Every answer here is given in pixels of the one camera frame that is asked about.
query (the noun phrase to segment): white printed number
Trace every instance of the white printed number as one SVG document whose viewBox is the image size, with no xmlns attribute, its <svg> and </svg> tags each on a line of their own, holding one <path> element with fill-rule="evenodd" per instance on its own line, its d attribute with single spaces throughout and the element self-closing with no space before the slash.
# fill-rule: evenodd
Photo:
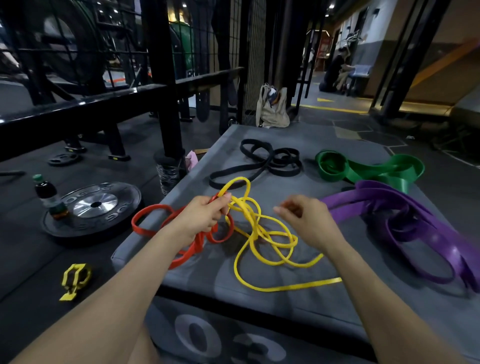
<svg viewBox="0 0 480 364">
<path fill-rule="evenodd" d="M 197 324 L 202 328 L 205 340 L 205 351 L 198 350 L 190 337 L 190 325 Z M 217 331 L 205 320 L 194 315 L 179 315 L 175 320 L 175 332 L 183 345 L 190 351 L 208 358 L 216 358 L 222 352 L 222 342 Z M 248 359 L 256 360 L 261 364 L 281 362 L 287 356 L 287 352 L 275 341 L 254 334 L 239 334 L 233 338 L 233 342 L 250 347 L 253 344 L 261 344 L 267 348 L 265 354 L 249 352 Z M 233 364 L 247 364 L 246 361 L 231 357 Z"/>
</svg>

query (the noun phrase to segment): purple resistance band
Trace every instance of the purple resistance band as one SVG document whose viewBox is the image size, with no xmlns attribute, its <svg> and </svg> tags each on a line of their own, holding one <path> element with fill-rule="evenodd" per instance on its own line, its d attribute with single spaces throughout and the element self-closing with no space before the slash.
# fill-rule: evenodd
<svg viewBox="0 0 480 364">
<path fill-rule="evenodd" d="M 380 210 L 397 210 L 378 224 L 382 241 L 396 247 L 421 277 L 446 284 L 460 276 L 465 285 L 480 292 L 480 252 L 408 195 L 381 182 L 358 181 L 354 190 L 325 197 L 322 201 L 336 222 Z M 453 275 L 448 278 L 434 276 L 416 264 L 402 246 L 415 239 L 422 240 L 443 257 Z"/>
</svg>

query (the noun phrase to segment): bottle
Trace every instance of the bottle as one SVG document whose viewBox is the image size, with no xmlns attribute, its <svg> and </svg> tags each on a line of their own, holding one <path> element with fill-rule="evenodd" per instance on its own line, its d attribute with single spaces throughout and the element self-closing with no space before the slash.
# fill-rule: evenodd
<svg viewBox="0 0 480 364">
<path fill-rule="evenodd" d="M 57 189 L 52 182 L 45 181 L 41 174 L 33 176 L 33 180 L 37 182 L 35 192 L 37 196 L 48 209 L 48 212 L 55 220 L 60 220 L 69 214 L 68 208 L 60 199 Z"/>
</svg>

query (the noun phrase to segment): person's left hand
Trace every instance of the person's left hand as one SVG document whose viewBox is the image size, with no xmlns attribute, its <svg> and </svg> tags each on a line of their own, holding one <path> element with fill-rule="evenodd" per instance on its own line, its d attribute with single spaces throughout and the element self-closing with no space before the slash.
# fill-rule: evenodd
<svg viewBox="0 0 480 364">
<path fill-rule="evenodd" d="M 228 203 L 232 197 L 226 193 L 208 203 L 211 197 L 196 196 L 180 214 L 167 226 L 175 229 L 179 237 L 179 249 L 190 245 L 199 232 L 209 232 L 217 224 L 222 215 L 228 211 Z"/>
</svg>

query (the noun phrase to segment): pink object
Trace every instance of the pink object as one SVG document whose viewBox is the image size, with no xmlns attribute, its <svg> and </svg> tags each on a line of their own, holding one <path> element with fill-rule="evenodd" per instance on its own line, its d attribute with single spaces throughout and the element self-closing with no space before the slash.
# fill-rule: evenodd
<svg viewBox="0 0 480 364">
<path fill-rule="evenodd" d="M 185 165 L 187 167 L 188 172 L 190 172 L 197 163 L 198 163 L 197 155 L 193 150 L 191 150 L 190 153 L 187 154 L 187 156 L 185 157 Z"/>
</svg>

